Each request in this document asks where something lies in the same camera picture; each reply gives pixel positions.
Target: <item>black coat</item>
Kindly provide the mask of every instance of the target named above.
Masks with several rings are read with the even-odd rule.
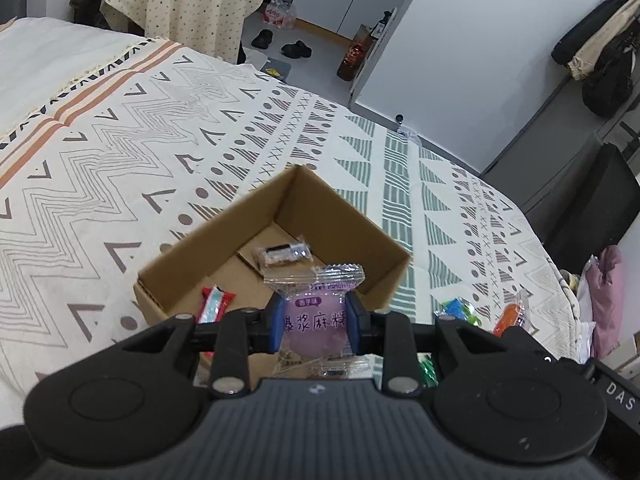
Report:
[[[575,53],[586,43],[586,41],[598,32],[626,2],[629,0],[605,0],[568,33],[562,40],[558,41],[551,53],[554,61],[560,65],[568,64],[575,56]]]

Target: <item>small packaged item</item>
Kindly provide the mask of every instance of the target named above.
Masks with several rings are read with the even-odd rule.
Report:
[[[302,237],[298,237],[298,241],[292,244],[255,248],[254,257],[260,270],[284,266],[301,260],[313,261],[311,249]]]
[[[202,287],[202,307],[198,313],[198,323],[213,323],[220,321],[225,315],[236,295],[232,292],[225,292],[217,286],[209,288]],[[213,352],[205,352],[207,357],[213,357]]]
[[[420,359],[420,368],[422,369],[422,378],[424,379],[424,384],[427,385],[427,388],[435,388],[438,386],[436,369],[429,355],[422,355],[422,358]]]
[[[516,302],[508,304],[502,311],[502,315],[495,325],[493,334],[502,337],[510,326],[520,326],[528,331],[529,324],[529,295],[524,288],[516,294]]]
[[[433,312],[434,317],[444,315],[454,316],[458,319],[463,319],[474,326],[482,327],[482,321],[480,321],[480,318],[476,316],[474,306],[464,298],[455,298],[454,300],[443,304],[441,309]]]
[[[291,350],[281,349],[273,377],[281,379],[369,379],[371,366],[367,356],[354,356],[350,346],[341,355],[327,359],[307,359]]]
[[[344,295],[364,281],[357,264],[287,273],[267,269],[264,283],[287,301],[283,345],[306,358],[340,356],[348,344]]]

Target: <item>geometric pattern blanket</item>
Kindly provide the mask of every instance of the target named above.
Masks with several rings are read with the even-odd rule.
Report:
[[[391,309],[431,322],[462,297],[490,330],[525,289],[535,337],[575,357],[577,302],[510,200],[250,65],[145,40],[0,139],[0,380],[23,397],[142,329],[138,271],[289,164],[413,255]]]

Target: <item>open cardboard box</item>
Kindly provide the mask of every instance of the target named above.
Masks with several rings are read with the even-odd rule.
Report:
[[[272,291],[262,282],[253,249],[303,236],[315,264],[361,264],[357,288],[367,310],[384,308],[409,264],[409,254],[377,225],[304,166],[293,166],[212,218],[138,275],[138,307],[149,324],[175,314],[196,315],[203,286],[234,292],[229,310],[266,306]],[[250,357],[252,384],[273,371],[275,356]]]

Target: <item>shoe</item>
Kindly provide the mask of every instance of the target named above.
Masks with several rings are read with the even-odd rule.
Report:
[[[271,44],[271,40],[273,40],[273,32],[268,28],[264,28],[251,42],[251,46],[265,50]]]
[[[296,41],[296,43],[286,44],[282,47],[281,52],[291,59],[298,59],[299,57],[311,57],[311,49],[300,40]]]

